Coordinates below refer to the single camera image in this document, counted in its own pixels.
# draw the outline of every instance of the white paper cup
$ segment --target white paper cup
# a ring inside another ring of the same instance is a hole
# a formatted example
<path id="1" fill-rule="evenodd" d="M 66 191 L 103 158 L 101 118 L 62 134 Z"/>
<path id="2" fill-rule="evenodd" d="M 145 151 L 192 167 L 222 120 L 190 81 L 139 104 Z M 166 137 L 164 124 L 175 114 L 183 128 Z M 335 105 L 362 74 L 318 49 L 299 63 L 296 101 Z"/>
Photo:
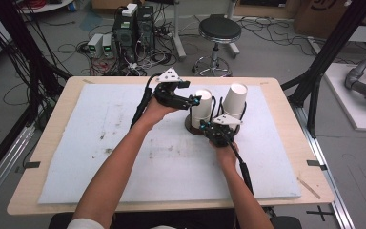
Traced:
<path id="1" fill-rule="evenodd" d="M 207 89 L 197 90 L 195 95 L 201 95 L 200 105 L 192 107 L 192 126 L 198 129 L 200 120 L 210 119 L 213 99 L 211 92 Z"/>
<path id="2" fill-rule="evenodd" d="M 228 90 L 227 96 L 222 103 L 225 113 L 237 115 L 242 114 L 245 108 L 248 87 L 241 83 L 233 83 Z"/>

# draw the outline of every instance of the forearm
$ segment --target forearm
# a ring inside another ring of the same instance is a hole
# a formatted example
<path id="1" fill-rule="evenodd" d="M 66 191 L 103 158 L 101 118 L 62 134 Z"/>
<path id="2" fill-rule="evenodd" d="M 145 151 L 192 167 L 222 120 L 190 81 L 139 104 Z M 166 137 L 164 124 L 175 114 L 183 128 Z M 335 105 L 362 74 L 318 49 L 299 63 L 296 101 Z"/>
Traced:
<path id="1" fill-rule="evenodd" d="M 109 228 L 136 156 L 150 129 L 151 126 L 137 122 L 129 130 L 92 179 L 79 201 L 74 219 L 92 219 Z"/>
<path id="2" fill-rule="evenodd" d="M 272 228 L 273 226 L 254 195 L 243 182 L 234 166 L 224 166 L 234 209 L 242 229 Z"/>

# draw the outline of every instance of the power strip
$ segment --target power strip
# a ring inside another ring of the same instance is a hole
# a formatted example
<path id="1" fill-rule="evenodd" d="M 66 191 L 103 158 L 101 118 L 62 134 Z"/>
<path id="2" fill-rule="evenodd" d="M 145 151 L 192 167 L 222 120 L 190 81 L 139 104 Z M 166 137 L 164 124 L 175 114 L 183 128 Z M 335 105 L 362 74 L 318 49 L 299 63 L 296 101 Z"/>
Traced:
<path id="1" fill-rule="evenodd" d="M 134 4 L 134 3 L 129 3 L 129 5 L 127 5 L 128 10 L 123 10 L 121 12 L 121 14 L 123 16 L 128 16 L 128 17 L 132 17 L 133 14 L 136 12 L 136 9 L 138 9 L 138 5 Z"/>

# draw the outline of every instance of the table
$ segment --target table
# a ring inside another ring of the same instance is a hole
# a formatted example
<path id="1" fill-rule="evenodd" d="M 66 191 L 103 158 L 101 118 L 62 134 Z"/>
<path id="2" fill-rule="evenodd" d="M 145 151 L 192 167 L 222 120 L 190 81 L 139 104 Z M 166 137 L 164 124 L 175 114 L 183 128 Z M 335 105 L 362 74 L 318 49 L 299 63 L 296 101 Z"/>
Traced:
<path id="1" fill-rule="evenodd" d="M 307 160 L 316 160 L 304 134 L 287 102 L 278 82 L 273 78 L 252 77 L 184 77 L 192 84 L 231 84 L 241 82 L 247 85 L 260 86 L 281 141 L 293 166 L 302 197 L 296 199 L 262 199 L 262 206 L 284 204 L 330 203 L 334 195 L 318 166 L 309 166 Z M 38 168 L 25 171 L 8 206 L 11 215 L 53 214 L 72 212 L 76 204 L 38 204 L 37 201 L 45 183 L 51 158 L 61 140 L 65 126 L 71 116 L 79 94 L 85 84 L 144 84 L 148 77 L 92 77 L 75 76 L 69 79 L 64 92 L 52 113 L 51 119 L 38 142 L 30 161 L 40 161 Z M 156 211 L 178 209 L 207 209 L 233 207 L 230 200 L 224 201 L 174 201 L 174 202 L 136 202 L 122 203 L 116 211 Z"/>

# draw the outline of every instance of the black stool seat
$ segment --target black stool seat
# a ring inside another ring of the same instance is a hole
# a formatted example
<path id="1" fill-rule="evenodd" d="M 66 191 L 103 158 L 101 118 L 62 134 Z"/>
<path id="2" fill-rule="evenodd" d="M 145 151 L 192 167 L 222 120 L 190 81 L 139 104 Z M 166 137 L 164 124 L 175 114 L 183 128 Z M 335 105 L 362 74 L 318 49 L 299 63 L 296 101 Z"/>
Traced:
<path id="1" fill-rule="evenodd" d="M 200 22 L 198 31 L 207 40 L 217 43 L 233 43 L 239 39 L 240 26 L 225 17 L 209 17 Z"/>

